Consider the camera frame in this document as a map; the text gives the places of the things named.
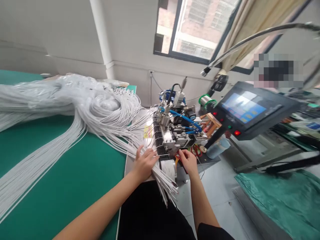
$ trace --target black pants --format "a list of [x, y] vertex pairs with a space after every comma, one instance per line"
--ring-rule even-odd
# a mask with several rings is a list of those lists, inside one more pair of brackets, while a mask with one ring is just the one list
[[142, 183], [121, 207], [119, 240], [195, 240], [183, 214], [163, 202], [155, 181]]

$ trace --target display screen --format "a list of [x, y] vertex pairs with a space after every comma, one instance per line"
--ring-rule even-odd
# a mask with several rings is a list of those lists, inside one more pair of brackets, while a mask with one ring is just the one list
[[257, 97], [256, 94], [248, 91], [245, 91], [242, 95], [233, 93], [228, 100], [222, 104], [222, 107], [227, 109], [241, 122], [248, 123], [266, 110], [266, 108], [251, 101], [251, 99], [255, 97]]

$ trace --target brick building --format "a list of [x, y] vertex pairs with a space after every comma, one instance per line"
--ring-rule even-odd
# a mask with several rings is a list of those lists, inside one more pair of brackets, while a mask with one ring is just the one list
[[[173, 51], [210, 59], [238, 0], [184, 0]], [[160, 0], [157, 34], [162, 51], [169, 52], [178, 0]]]

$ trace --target control panel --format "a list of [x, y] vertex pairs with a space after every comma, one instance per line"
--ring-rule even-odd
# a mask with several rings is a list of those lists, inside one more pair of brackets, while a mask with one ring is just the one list
[[237, 82], [211, 109], [213, 116], [238, 140], [251, 140], [300, 109], [300, 102], [252, 84]]

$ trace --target red button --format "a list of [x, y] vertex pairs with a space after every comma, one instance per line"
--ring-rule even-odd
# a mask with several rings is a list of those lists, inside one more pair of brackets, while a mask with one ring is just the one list
[[238, 130], [234, 131], [234, 135], [239, 136], [240, 134], [241, 134], [240, 131], [238, 131]]

